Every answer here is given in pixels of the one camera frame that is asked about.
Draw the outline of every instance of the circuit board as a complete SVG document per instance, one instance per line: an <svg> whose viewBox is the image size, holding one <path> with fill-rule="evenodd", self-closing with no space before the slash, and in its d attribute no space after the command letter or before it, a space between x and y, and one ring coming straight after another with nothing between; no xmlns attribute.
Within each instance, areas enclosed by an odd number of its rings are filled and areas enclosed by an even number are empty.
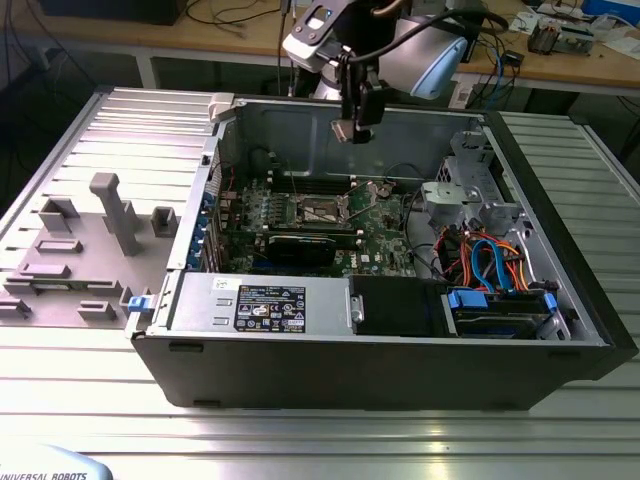
<svg viewBox="0 0 640 480"><path fill-rule="evenodd" d="M391 186L365 181L337 194L274 191L253 180L220 202L222 261L227 273L343 277L353 274L415 276L402 231L402 201ZM273 265L265 242L276 235L329 239L336 245L330 265Z"/></svg>

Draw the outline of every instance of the motherboard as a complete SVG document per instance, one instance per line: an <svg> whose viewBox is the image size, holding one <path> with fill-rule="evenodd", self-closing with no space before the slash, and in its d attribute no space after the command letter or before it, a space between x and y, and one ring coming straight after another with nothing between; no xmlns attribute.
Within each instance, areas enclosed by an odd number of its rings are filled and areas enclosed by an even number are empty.
<svg viewBox="0 0 640 480"><path fill-rule="evenodd" d="M406 195L374 181L268 177L224 190L212 221L226 273L415 276Z"/></svg>

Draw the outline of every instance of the wire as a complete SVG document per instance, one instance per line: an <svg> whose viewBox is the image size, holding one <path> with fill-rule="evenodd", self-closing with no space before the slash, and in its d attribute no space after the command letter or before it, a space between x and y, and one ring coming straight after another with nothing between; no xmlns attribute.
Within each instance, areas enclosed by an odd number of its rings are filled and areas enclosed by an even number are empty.
<svg viewBox="0 0 640 480"><path fill-rule="evenodd" d="M253 20L254 18L262 17L263 15L268 15L270 13L276 13L276 12L280 11L279 8L274 8L273 10L267 10L266 12L256 13L255 15L251 15L251 16L245 17L245 18L236 18L236 19L230 20L230 21L216 22L215 20L214 21L202 20L201 18L193 16L193 14L191 13L191 9L193 7L195 7L197 4L199 4L201 1L202 0L195 0L195 2L193 2L191 5L189 5L187 7L187 9L185 10L185 15L187 17L189 17L191 20L193 20L194 22L202 23L204 25L235 25L235 24L240 23L240 22L247 22L249 20Z"/></svg>
<svg viewBox="0 0 640 480"><path fill-rule="evenodd" d="M287 20L287 12L283 12L280 15L280 28L278 30L278 44L276 46L276 50L278 52L278 61L277 61L277 70L276 75L278 77L278 95L282 95L282 79L281 79L281 71L282 71L282 40L284 38L284 26Z"/></svg>
<svg viewBox="0 0 640 480"><path fill-rule="evenodd" d="M520 260L520 280L522 281L522 287L525 290L529 290L529 285L527 285L527 280L524 278L524 262Z"/></svg>
<svg viewBox="0 0 640 480"><path fill-rule="evenodd" d="M371 10L371 15L374 17L388 17L396 10L398 10L406 0L393 0L389 5L382 8L374 8Z"/></svg>
<svg viewBox="0 0 640 480"><path fill-rule="evenodd" d="M502 80L502 74L504 73L504 70L502 68L502 60L500 60L500 54L498 53L498 50L496 50L493 47L491 47L491 50L496 56L496 68L498 69L498 80L496 80L496 88L494 88L493 92L491 92L491 96L489 97L489 101L485 106L485 110L488 110L491 104L495 101L495 95L498 92L498 88L500 88L500 80Z"/></svg>
<svg viewBox="0 0 640 480"><path fill-rule="evenodd" d="M385 182L389 181L389 172L391 170L393 170L394 168L398 168L398 167L409 167L414 172L416 172L420 176L421 179L427 180L427 176L420 171L420 169L418 168L418 166L415 163L398 162L398 163L394 163L390 167L387 167L387 169L382 173L382 176L384 177L384 181Z"/></svg>
<svg viewBox="0 0 640 480"><path fill-rule="evenodd" d="M625 100L629 102L631 105L633 105L634 107L640 108L640 105L636 105L635 103L627 100L625 97L616 97L616 98L620 102L620 105L622 105L629 113L631 113L631 115L633 115L634 117L640 117L640 113L635 112L631 107L629 107L629 105L625 103Z"/></svg>
<svg viewBox="0 0 640 480"><path fill-rule="evenodd" d="M633 105L636 108L640 108L640 105L638 105L637 103L632 102L627 97L618 97L618 98L621 99L621 100L624 100L625 102L629 102L631 105Z"/></svg>
<svg viewBox="0 0 640 480"><path fill-rule="evenodd" d="M40 25L40 28L42 29L42 31L44 33L47 34L47 36L53 40L53 42L64 52L67 54L67 56L69 57L69 60L71 60L71 63L73 63L76 68L78 69L78 71L80 73L82 73L82 75L87 79L87 81L93 86L96 87L98 84L95 82L95 80L93 80L93 78L91 78L91 75L89 75L87 73L87 71L82 68L80 66L80 64L78 62L76 62L75 58L73 58L71 56L71 54L69 53L69 51L64 48L62 46L62 44L58 41L58 39L47 29L47 27L44 25L44 23L42 23L42 20L40 20L40 18L38 18L38 16L36 15L36 12L33 10L33 6L31 5L31 0L26 0L27 3L27 8L29 9L29 12L31 12L31 16L33 17L33 19L36 21L36 23L38 25Z"/></svg>
<svg viewBox="0 0 640 480"><path fill-rule="evenodd" d="M377 58L381 57L382 55L385 55L387 53L389 53L392 50L395 50L396 48L398 48L400 45L402 45L403 43L405 43L406 41L410 40L411 38L413 38L414 36L416 36L418 33L422 32L423 30L426 30L427 28L433 26L434 24L446 19L446 18L455 18L456 20L458 20L460 22L460 20L462 18L466 17L473 17L476 18L478 16L484 16L485 18L494 20L498 25L500 25L502 27L502 30L500 31L496 31L495 29L488 29L486 27L480 27L477 25L472 25L472 24L468 24L468 23L464 23L464 26L466 29L469 29L471 31L478 31L478 32L484 32L484 33L491 33L491 34L499 34L499 33L504 33L506 31L509 30L509 22L507 22L504 18L502 18L500 15L497 15L493 12L484 10L484 9L480 9L480 8L463 8L463 9L454 9L454 10L448 10L444 13L441 13L439 15L434 15L433 17L425 20L424 22L420 23L418 26L412 28L411 30L409 30L408 32L406 32L404 35L401 35L400 37L396 38L394 41L392 41L391 43L389 43L388 45L385 45L384 47L375 50L371 53L367 53L365 55L361 55L361 56L356 56L356 57L349 57L347 59L347 61L351 64L353 63L363 63L363 62L369 62L371 60L376 60Z"/></svg>
<svg viewBox="0 0 640 480"><path fill-rule="evenodd" d="M447 280L445 278L444 275L442 275L442 273L440 273L440 271L438 271L438 269L436 267L431 265L429 262L427 262L420 255L418 255L418 253L416 252L416 249L419 248L419 247L413 247L411 245L411 240L409 240L409 217L411 216L411 210L413 209L413 204L416 202L416 199L418 198L418 195L420 195L420 194L421 194L421 190L420 189L416 190L415 193L413 194L413 197L411 198L411 202L409 202L409 212L407 213L407 220L404 223L404 239L407 242L407 247L409 247L409 251L413 254L413 258L415 258L420 263L422 263L425 267L427 267L431 271L431 274L434 277L440 277L445 282L451 283L449 280Z"/></svg>

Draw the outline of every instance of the capacitor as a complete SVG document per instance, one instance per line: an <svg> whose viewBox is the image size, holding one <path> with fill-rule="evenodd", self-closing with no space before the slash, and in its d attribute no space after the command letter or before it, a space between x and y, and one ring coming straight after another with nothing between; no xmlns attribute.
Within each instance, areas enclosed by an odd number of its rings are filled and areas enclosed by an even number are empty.
<svg viewBox="0 0 640 480"><path fill-rule="evenodd" d="M391 190L387 190L384 187L379 188L377 196L382 200L387 200L391 196Z"/></svg>

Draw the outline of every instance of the computer case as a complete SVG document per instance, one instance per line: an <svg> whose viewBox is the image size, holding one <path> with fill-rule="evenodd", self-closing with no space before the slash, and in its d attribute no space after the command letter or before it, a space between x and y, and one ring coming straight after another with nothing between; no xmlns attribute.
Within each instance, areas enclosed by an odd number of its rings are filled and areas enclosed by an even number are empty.
<svg viewBox="0 0 640 480"><path fill-rule="evenodd" d="M187 0L40 0L45 15L173 25Z"/></svg>

